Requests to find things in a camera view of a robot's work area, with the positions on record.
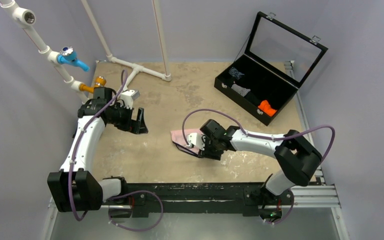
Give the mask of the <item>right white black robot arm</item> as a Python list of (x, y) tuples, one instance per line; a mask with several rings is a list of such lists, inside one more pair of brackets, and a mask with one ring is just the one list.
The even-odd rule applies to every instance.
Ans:
[(202, 158), (220, 160), (226, 151), (245, 151), (276, 159), (280, 170), (264, 183), (260, 196), (268, 204), (294, 187), (306, 187), (322, 162), (322, 155), (298, 131), (287, 134), (263, 134), (243, 131), (239, 126), (223, 128), (213, 119), (208, 120), (199, 133), (187, 135), (189, 145), (199, 149)]

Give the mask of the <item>pink underwear navy trim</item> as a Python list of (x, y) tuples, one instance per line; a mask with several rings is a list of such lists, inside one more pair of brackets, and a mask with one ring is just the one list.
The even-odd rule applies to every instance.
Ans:
[(202, 156), (200, 155), (200, 149), (198, 147), (188, 147), (188, 143), (184, 139), (183, 131), (181, 129), (172, 130), (170, 132), (170, 136), (172, 143), (178, 150), (193, 157), (202, 158)]

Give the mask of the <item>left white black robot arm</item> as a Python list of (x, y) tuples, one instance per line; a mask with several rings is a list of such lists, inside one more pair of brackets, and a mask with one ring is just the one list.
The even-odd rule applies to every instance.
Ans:
[(57, 172), (49, 173), (47, 184), (59, 212), (95, 211), (111, 199), (118, 205), (126, 203), (129, 191), (123, 177), (96, 180), (91, 171), (98, 142), (110, 124), (118, 130), (135, 135), (147, 134), (144, 109), (132, 118), (133, 102), (140, 96), (136, 89), (116, 96), (109, 87), (97, 87), (93, 97), (77, 111), (77, 127), (69, 153)]

